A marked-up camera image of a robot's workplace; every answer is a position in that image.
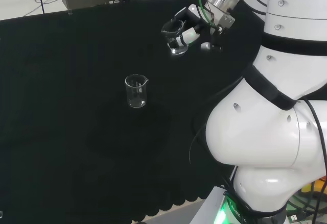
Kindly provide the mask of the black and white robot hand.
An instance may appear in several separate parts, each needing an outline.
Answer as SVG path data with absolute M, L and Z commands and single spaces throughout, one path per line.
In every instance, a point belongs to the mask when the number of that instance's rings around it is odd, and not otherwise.
M 223 28 L 220 24 L 215 24 L 215 19 L 207 21 L 200 7 L 194 4 L 184 7 L 174 15 L 172 20 L 176 20 L 180 24 L 175 37 L 177 47 L 189 47 L 200 38 L 202 31 L 210 30 L 212 31 L 210 41 L 202 43 L 200 48 L 203 51 L 222 52 L 223 48 L 218 39 Z

